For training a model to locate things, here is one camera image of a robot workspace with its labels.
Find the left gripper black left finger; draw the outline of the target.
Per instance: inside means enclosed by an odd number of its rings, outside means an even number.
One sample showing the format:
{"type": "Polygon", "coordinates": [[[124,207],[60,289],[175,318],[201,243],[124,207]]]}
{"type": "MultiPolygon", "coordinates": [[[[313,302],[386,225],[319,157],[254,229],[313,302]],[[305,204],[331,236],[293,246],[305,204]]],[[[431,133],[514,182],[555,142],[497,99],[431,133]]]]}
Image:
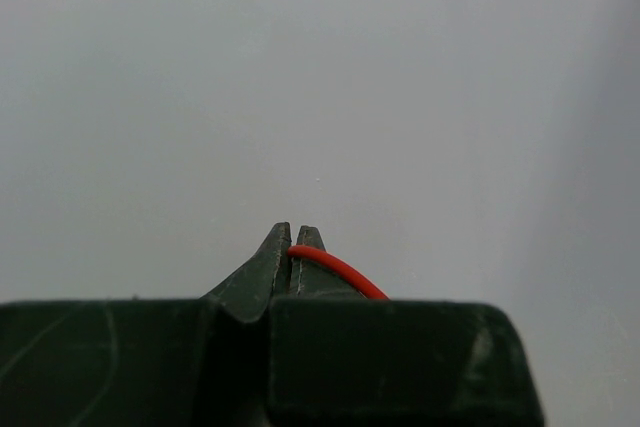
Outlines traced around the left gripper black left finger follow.
{"type": "Polygon", "coordinates": [[[290,226],[201,297],[1,307],[5,426],[265,426],[266,314],[290,226]]]}

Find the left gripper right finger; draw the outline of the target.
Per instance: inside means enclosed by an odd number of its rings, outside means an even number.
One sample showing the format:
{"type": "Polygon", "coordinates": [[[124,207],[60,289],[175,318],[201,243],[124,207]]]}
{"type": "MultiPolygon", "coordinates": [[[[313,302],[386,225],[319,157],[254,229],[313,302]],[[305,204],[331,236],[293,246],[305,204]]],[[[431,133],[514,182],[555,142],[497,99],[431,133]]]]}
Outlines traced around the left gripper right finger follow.
{"type": "Polygon", "coordinates": [[[277,426],[541,426],[509,317],[483,303],[387,300],[317,257],[300,229],[289,291],[267,312],[267,413],[277,426]]]}

